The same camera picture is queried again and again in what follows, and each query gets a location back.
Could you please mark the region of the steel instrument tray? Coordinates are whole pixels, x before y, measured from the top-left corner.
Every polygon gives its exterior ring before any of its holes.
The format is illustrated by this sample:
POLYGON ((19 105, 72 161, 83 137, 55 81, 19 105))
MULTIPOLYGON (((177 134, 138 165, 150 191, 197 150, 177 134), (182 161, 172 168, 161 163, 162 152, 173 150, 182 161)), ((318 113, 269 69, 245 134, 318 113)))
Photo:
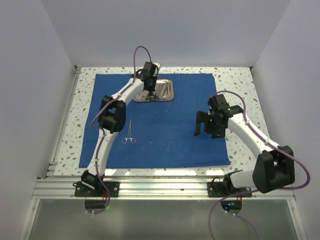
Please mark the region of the steel instrument tray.
POLYGON ((174 85, 169 78, 156 81, 155 91, 144 90, 133 98, 137 103, 142 102, 166 102, 174 99, 174 85))

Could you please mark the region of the blue surgical cloth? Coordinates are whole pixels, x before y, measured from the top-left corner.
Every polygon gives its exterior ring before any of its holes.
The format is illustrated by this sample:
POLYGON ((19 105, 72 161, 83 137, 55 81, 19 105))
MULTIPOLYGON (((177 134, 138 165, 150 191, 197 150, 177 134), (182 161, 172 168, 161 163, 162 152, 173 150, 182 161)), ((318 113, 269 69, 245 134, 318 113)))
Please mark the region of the blue surgical cloth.
POLYGON ((229 165, 226 140, 205 132, 194 136, 196 113, 207 112, 216 92, 210 73, 161 74, 173 82, 171 101, 135 102, 126 107, 125 126, 112 144, 109 169, 191 168, 229 165), (132 122, 135 144, 122 143, 132 122))

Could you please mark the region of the steel surgical scissors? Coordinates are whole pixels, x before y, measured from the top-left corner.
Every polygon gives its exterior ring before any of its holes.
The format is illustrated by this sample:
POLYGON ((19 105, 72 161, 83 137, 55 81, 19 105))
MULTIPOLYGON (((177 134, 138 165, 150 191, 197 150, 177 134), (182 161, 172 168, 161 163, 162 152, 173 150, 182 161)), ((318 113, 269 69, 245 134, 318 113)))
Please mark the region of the steel surgical scissors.
POLYGON ((126 144, 126 143, 135 144, 136 143, 136 139, 134 137, 132 137, 132 120, 131 119, 130 119, 129 125, 128 125, 127 136, 122 138, 121 142, 123 144, 126 144))

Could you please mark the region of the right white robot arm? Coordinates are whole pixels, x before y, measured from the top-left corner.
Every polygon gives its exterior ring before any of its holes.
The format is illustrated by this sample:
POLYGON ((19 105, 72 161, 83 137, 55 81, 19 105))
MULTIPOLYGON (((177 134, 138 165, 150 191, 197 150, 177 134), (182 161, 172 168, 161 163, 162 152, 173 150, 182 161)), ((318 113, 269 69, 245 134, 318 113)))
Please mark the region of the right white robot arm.
POLYGON ((235 170, 222 181, 212 181, 210 187, 220 195, 249 194, 252 188, 265 194, 295 182, 293 150, 270 140, 246 115, 244 107, 229 105, 223 94, 215 94, 207 101, 207 112, 196 113, 194 135, 205 132, 213 139, 223 138, 226 130, 235 133, 256 159, 254 169, 235 170))

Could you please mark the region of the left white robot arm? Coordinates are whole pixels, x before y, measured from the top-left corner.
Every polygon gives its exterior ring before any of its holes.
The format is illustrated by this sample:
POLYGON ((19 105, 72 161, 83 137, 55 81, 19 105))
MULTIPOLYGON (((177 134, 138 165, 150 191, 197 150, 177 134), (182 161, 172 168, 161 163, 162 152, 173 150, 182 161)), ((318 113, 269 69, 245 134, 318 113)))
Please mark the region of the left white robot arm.
POLYGON ((159 63, 147 61, 119 91, 103 97, 100 111, 90 125, 98 129, 97 144, 86 171, 81 175, 81 184, 92 196, 99 196, 107 190, 103 181, 106 164, 113 142, 125 126, 127 105, 142 91, 155 91, 159 70, 159 63), (98 121, 97 126, 93 125, 95 121, 98 121))

